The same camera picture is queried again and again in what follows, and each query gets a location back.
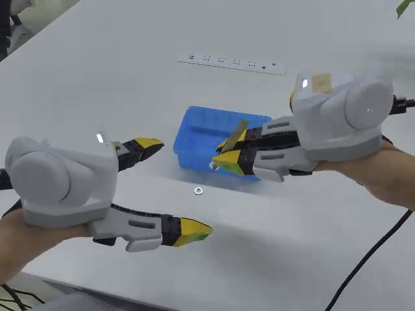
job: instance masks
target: white plastic casing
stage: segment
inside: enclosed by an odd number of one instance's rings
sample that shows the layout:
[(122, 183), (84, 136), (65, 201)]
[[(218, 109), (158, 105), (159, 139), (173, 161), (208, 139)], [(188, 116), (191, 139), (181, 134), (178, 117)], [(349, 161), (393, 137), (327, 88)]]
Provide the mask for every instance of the white plastic casing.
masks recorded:
[(381, 123), (393, 104), (383, 75), (331, 73), (328, 92), (313, 91), (313, 75), (298, 76), (292, 112), (301, 146), (313, 161), (342, 161), (380, 148)]
[(67, 133), (54, 143), (18, 137), (8, 149), (5, 167), (26, 222), (69, 227), (104, 217), (118, 175), (117, 154), (105, 132), (76, 138)]

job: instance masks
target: white table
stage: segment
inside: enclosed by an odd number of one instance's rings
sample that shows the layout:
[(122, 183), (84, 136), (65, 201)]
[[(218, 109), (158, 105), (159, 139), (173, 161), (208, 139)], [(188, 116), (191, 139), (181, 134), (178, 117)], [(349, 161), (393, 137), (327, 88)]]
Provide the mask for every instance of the white table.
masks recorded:
[[(166, 147), (119, 176), (115, 201), (213, 226), (201, 243), (129, 254), (64, 242), (24, 272), (180, 310), (323, 310), (369, 247), (404, 213), (334, 173), (246, 183), (178, 167), (172, 144), (190, 105), (279, 117), (296, 73), (382, 63), (415, 97), (415, 6), (399, 0), (83, 0), (0, 66), (0, 154), (18, 135), (106, 125), (114, 140)], [(177, 63), (183, 52), (281, 60), (285, 76)], [(415, 111), (385, 134), (415, 153)], [(193, 189), (202, 185), (204, 193)], [(16, 199), (0, 195), (0, 211)], [(413, 219), (364, 267), (335, 310), (413, 310)]]

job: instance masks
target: electrical outlet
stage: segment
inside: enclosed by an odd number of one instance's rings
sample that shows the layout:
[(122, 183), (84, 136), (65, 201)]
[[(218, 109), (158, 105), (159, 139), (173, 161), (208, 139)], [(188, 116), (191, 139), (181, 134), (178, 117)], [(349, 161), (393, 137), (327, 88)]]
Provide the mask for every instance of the electrical outlet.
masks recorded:
[(212, 67), (284, 75), (285, 68), (280, 62), (264, 62), (258, 60), (242, 60), (239, 58), (217, 56), (207, 53), (187, 53), (178, 59), (181, 63), (192, 63)]

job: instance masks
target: metal washer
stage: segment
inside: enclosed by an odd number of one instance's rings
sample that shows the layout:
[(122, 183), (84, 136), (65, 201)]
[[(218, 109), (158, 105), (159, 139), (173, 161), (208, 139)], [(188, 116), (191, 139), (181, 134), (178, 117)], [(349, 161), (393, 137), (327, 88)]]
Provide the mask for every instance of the metal washer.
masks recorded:
[(202, 187), (196, 187), (193, 191), (197, 196), (201, 195), (203, 193)]

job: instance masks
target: green leaf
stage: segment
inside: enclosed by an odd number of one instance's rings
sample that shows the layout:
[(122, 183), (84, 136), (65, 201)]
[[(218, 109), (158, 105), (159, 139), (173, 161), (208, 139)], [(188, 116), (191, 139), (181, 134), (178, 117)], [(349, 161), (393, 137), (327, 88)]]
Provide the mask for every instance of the green leaf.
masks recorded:
[(396, 14), (398, 19), (401, 17), (402, 13), (404, 13), (404, 11), (409, 6), (409, 3), (411, 2), (415, 2), (415, 0), (403, 0), (402, 3), (396, 8)]

